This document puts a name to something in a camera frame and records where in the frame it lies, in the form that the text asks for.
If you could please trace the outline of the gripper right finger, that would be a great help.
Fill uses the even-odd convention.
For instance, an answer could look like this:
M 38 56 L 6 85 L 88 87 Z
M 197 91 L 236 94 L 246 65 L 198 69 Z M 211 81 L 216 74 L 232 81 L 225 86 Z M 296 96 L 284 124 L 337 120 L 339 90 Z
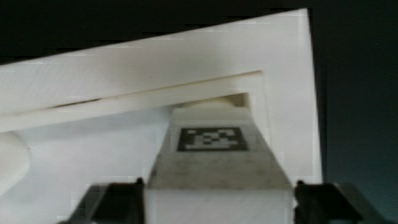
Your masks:
M 296 181 L 294 224 L 388 224 L 349 183 L 307 184 Z

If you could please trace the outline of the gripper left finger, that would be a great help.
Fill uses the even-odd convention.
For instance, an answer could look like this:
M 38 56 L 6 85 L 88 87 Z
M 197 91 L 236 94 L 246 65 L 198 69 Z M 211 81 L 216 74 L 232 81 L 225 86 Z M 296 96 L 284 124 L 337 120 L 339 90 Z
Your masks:
M 145 224 L 143 187 L 141 179 L 92 185 L 58 224 Z

